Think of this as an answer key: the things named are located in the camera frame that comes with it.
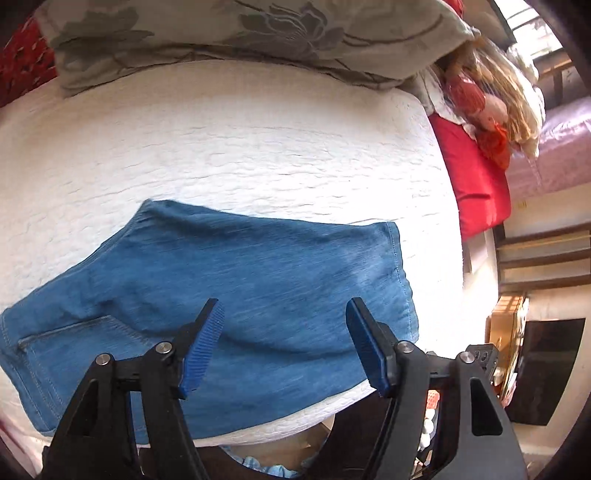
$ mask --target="window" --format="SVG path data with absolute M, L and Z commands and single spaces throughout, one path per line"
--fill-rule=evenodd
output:
M 546 22 L 524 0 L 495 0 L 519 45 L 533 59 L 562 48 Z

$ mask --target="white wall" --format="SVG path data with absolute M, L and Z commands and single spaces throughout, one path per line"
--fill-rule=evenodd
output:
M 514 205 L 505 222 L 507 236 L 526 235 L 591 221 L 591 184 L 551 193 Z M 591 286 L 543 290 L 530 294 L 528 319 L 586 318 L 579 354 L 569 382 L 545 427 L 515 425 L 526 459 L 543 466 L 562 445 L 591 391 Z

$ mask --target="blue gripper pad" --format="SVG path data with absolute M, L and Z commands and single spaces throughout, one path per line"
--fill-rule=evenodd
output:
M 223 306 L 217 301 L 184 358 L 182 380 L 178 386 L 183 395 L 186 396 L 201 383 L 222 334 L 223 321 Z
M 348 301 L 345 318 L 369 384 L 379 392 L 381 397 L 389 397 L 398 380 L 394 352 L 394 345 L 398 343 L 396 337 L 389 328 L 388 337 L 394 343 L 384 335 L 380 325 L 359 297 Z

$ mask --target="red cushion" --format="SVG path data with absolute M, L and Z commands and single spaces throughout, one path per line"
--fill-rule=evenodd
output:
M 499 225 L 511 214 L 505 172 L 488 160 L 461 125 L 429 117 L 452 181 L 462 240 Z

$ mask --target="bed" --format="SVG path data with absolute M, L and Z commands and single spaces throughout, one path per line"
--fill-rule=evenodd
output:
M 63 99 L 55 80 L 0 110 L 0 310 L 92 253 L 146 198 L 251 216 L 363 225 L 394 220 L 420 321 L 418 345 L 455 356 L 456 199 L 421 103 L 290 66 L 156 67 Z M 238 445 L 302 431 L 372 391 L 365 381 L 267 424 L 196 440 Z M 0 420 L 41 467 L 50 438 L 0 371 Z
M 548 111 L 540 135 L 540 156 L 514 154 L 507 170 L 511 199 L 558 192 L 591 181 L 591 97 Z

